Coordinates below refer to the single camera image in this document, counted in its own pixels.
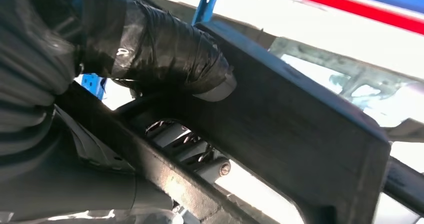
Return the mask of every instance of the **black tape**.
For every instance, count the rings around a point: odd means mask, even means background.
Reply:
[[[85,73],[110,75],[120,45],[125,10],[126,0],[83,0]]]

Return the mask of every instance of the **black sleeve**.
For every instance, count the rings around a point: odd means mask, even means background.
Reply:
[[[75,77],[74,46],[45,26],[30,0],[0,0],[0,156],[50,129],[55,95]]]

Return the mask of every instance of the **black plastic panel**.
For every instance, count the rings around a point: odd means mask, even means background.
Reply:
[[[178,96],[170,118],[292,198],[309,224],[370,224],[390,153],[384,131],[230,27],[198,27],[217,39],[238,87],[216,103]]]

